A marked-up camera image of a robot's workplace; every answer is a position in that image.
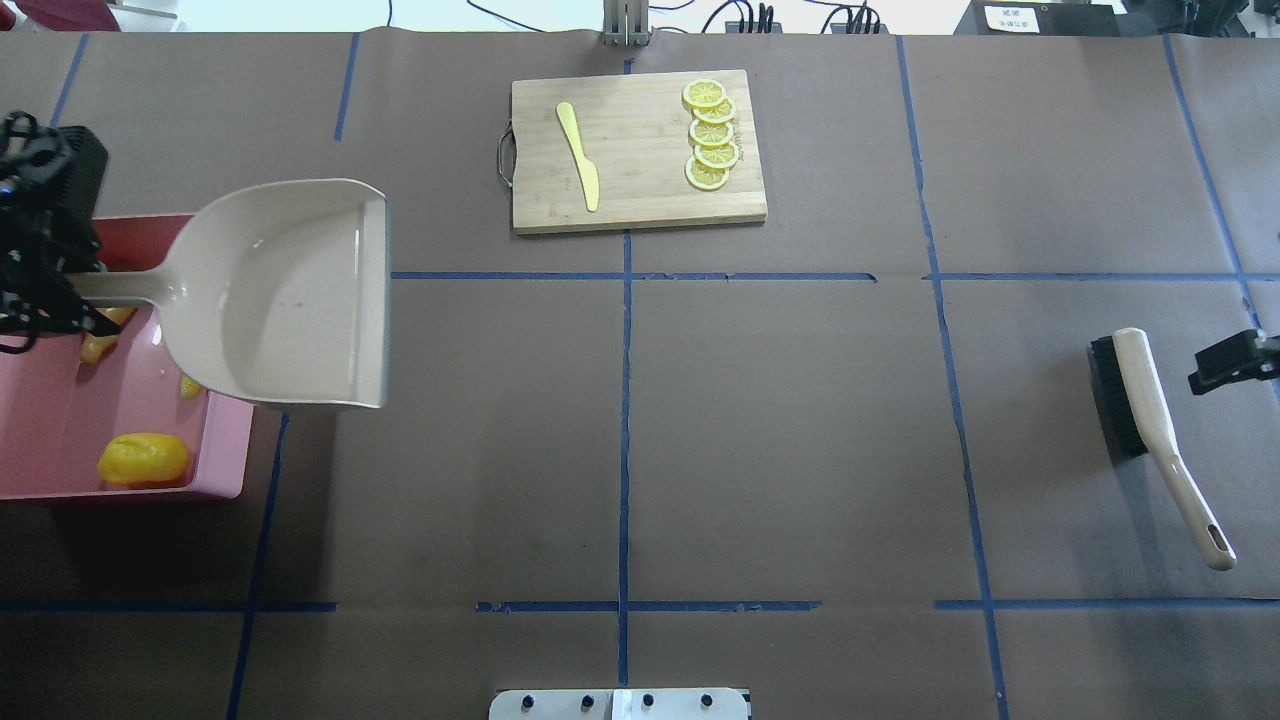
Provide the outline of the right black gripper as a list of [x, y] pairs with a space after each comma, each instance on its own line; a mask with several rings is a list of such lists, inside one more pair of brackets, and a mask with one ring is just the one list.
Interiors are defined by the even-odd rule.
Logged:
[[1275, 380], [1279, 337], [1260, 329], [1242, 331], [1197, 351], [1194, 360], [1196, 369], [1187, 378], [1194, 396], [1243, 380]]

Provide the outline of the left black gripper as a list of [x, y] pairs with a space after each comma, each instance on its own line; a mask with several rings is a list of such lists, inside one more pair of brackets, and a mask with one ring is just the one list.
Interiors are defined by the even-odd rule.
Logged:
[[46, 127], [26, 111], [3, 118], [1, 332], [5, 351], [52, 334], [109, 333], [70, 274], [105, 272], [92, 227], [109, 154], [83, 126]]

